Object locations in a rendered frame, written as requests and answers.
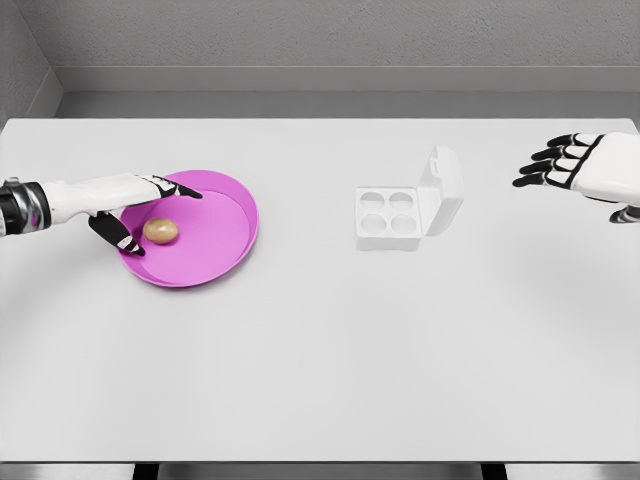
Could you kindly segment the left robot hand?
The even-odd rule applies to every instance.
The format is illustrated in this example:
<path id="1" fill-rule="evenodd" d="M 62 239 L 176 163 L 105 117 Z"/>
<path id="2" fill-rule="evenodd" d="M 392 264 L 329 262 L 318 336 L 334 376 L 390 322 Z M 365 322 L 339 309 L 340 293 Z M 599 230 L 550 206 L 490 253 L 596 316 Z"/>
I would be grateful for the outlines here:
<path id="1" fill-rule="evenodd" d="M 144 256 L 145 250 L 129 229 L 112 214 L 113 210 L 171 196 L 203 198 L 198 191 L 164 177 L 135 174 L 102 177 L 90 181 L 89 194 L 89 227 L 121 252 L 136 256 Z"/>

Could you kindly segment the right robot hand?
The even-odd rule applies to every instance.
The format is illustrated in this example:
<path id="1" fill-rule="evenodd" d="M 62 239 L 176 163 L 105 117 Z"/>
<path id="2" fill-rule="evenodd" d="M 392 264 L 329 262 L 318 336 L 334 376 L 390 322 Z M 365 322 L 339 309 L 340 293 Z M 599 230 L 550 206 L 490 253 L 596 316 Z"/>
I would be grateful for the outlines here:
<path id="1" fill-rule="evenodd" d="M 573 133 L 553 138 L 531 155 L 512 185 L 545 185 L 621 204 L 609 221 L 640 223 L 640 134 Z"/>

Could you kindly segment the brown egg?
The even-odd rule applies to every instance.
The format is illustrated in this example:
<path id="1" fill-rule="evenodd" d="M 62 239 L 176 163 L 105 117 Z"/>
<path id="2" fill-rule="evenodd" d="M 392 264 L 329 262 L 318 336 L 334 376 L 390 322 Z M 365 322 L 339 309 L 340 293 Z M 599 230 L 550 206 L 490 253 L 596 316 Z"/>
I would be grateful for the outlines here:
<path id="1" fill-rule="evenodd" d="M 152 218 L 144 223 L 143 235 L 156 245 L 166 245 L 177 239 L 179 228 L 167 218 Z"/>

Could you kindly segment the white egg box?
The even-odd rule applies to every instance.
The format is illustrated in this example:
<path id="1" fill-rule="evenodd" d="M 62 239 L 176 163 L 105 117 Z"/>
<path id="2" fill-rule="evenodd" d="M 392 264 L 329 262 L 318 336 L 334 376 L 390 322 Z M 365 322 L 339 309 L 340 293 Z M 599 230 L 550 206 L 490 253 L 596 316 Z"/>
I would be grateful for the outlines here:
<path id="1" fill-rule="evenodd" d="M 355 190 L 356 249 L 416 251 L 423 238 L 449 228 L 463 201 L 459 157 L 453 149 L 437 145 L 417 185 Z"/>

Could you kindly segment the pink round plate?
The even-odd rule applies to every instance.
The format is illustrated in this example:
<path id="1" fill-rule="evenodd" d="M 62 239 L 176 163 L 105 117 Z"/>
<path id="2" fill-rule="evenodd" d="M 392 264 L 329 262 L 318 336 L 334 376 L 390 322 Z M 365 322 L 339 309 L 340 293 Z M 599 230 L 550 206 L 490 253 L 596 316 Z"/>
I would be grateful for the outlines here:
<path id="1" fill-rule="evenodd" d="M 145 255 L 122 253 L 120 260 L 138 278 L 171 288 L 204 284 L 226 274 L 256 240 L 259 212 L 253 195 L 238 180 L 216 171 L 185 170 L 167 178 L 203 197 L 171 196 L 125 208 L 120 219 Z M 177 225 L 173 242 L 157 245 L 144 237 L 144 224 L 155 218 Z"/>

